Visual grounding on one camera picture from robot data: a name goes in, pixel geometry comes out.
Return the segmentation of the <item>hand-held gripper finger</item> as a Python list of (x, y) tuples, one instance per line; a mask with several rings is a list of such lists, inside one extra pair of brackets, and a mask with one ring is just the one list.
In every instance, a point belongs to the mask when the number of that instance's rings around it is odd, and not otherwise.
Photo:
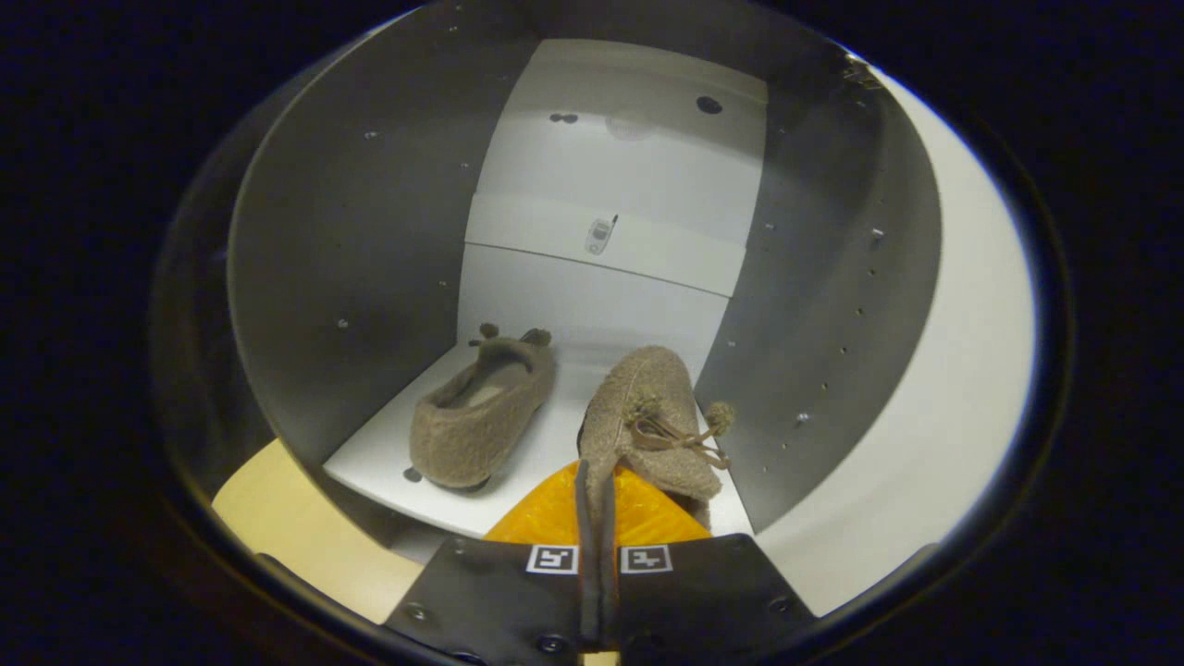
[(530, 489), (485, 538), (436, 549), (385, 627), (462, 662), (578, 662), (598, 633), (586, 465)]
[(601, 625), (622, 661), (759, 662), (816, 623), (751, 534), (710, 534), (624, 467), (605, 488)]

